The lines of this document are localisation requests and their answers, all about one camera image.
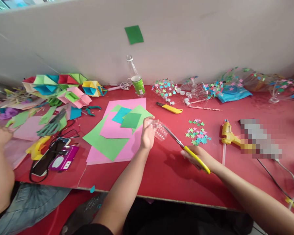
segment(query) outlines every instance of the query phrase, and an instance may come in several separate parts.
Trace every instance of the smartphone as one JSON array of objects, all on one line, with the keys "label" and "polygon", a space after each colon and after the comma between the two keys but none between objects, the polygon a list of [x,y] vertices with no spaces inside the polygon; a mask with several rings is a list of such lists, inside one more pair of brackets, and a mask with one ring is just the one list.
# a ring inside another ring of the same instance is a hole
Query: smartphone
[{"label": "smartphone", "polygon": [[57,138],[57,142],[53,143],[51,148],[49,148],[45,154],[39,159],[33,166],[32,174],[38,177],[45,176],[47,173],[47,168],[49,164],[58,155],[54,151],[59,152],[64,146],[70,143],[71,139],[65,139],[63,137]]}]

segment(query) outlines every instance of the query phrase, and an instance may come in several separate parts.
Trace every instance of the denim fabric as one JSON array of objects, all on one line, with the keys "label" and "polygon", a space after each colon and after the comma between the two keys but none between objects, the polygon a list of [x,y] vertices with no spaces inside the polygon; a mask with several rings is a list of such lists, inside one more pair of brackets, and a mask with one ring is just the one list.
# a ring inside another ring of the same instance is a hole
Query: denim fabric
[{"label": "denim fabric", "polygon": [[0,235],[14,235],[51,213],[71,189],[22,183],[9,209],[0,219]]}]

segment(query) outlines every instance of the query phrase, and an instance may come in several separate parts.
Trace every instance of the blue paper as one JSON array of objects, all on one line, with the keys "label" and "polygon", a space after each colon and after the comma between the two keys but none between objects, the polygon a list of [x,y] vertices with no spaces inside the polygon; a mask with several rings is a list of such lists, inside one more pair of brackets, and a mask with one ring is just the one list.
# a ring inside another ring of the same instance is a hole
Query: blue paper
[{"label": "blue paper", "polygon": [[74,108],[72,106],[70,120],[73,120],[75,118],[79,118],[81,115],[82,115],[82,109]]},{"label": "blue paper", "polygon": [[118,111],[118,113],[112,119],[112,121],[115,121],[119,124],[122,124],[123,117],[131,111],[132,111],[132,109],[121,107],[120,110]]},{"label": "blue paper", "polygon": [[58,83],[58,81],[59,81],[59,75],[47,75],[47,77],[50,78],[55,83]]},{"label": "blue paper", "polygon": [[97,89],[93,88],[93,87],[86,87],[86,86],[82,86],[84,92],[86,95],[95,95]]},{"label": "blue paper", "polygon": [[57,86],[51,86],[51,85],[40,85],[40,86],[35,86],[35,89],[42,95],[52,95]]}]

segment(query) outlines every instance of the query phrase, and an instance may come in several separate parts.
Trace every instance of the craft supplies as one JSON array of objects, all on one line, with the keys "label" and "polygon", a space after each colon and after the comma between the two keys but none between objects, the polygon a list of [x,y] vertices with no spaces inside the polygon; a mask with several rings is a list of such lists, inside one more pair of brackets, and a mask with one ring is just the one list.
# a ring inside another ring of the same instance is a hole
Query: craft supplies
[{"label": "craft supplies", "polygon": [[126,61],[129,65],[129,74],[130,74],[132,84],[135,88],[136,94],[140,98],[143,98],[144,94],[145,94],[145,87],[144,87],[144,83],[143,83],[141,76],[138,74],[138,72],[134,66],[133,57],[131,55],[127,55]]},{"label": "craft supplies", "polygon": [[193,153],[187,146],[184,146],[182,142],[165,126],[162,124],[162,126],[166,129],[169,135],[180,145],[182,149],[184,149],[187,153],[189,153],[195,161],[197,161],[201,168],[207,173],[210,174],[209,168],[205,165],[205,163],[202,162],[202,160],[195,154]]},{"label": "craft supplies", "polygon": [[180,114],[183,109],[177,109],[177,108],[174,108],[174,107],[171,107],[167,104],[162,104],[162,103],[159,103],[159,102],[156,102],[157,105],[161,106],[162,108],[174,113],[174,114]]}]

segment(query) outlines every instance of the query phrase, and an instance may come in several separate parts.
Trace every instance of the plastic bottle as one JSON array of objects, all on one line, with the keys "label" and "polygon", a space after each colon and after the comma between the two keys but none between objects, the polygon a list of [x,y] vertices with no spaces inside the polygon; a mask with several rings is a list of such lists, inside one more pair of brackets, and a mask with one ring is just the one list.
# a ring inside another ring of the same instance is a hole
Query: plastic bottle
[{"label": "plastic bottle", "polygon": [[129,65],[130,69],[130,78],[133,83],[133,86],[135,88],[136,94],[140,97],[143,98],[145,95],[145,87],[143,84],[143,80],[141,76],[138,74],[134,63],[133,63],[133,57],[131,55],[126,56],[126,61]]}]

